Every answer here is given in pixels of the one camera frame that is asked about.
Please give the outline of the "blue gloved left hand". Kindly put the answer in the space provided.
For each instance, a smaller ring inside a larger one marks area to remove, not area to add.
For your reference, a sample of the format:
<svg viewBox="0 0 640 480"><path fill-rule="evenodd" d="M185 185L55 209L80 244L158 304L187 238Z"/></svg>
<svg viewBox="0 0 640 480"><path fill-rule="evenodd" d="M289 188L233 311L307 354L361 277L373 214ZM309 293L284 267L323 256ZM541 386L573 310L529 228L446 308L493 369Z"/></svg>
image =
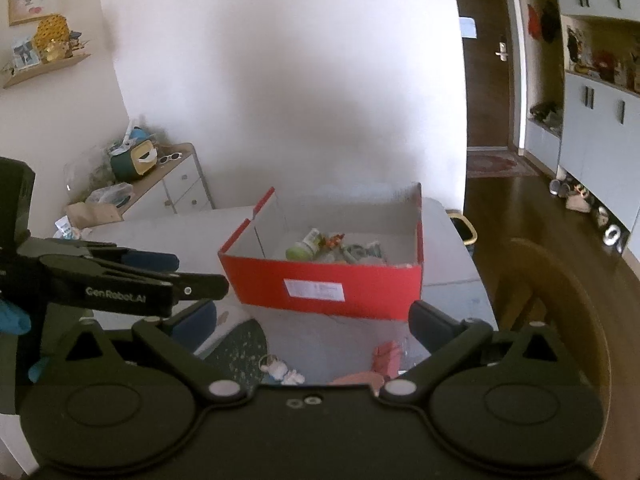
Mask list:
<svg viewBox="0 0 640 480"><path fill-rule="evenodd" d="M34 342L27 344L28 370L26 370L26 374L32 384L38 382L50 360L48 352L42 348L47 310L48 304L46 302L36 302L35 309L28 313L9 301L1 300L1 333L17 337L25 335L35 337Z"/></svg>

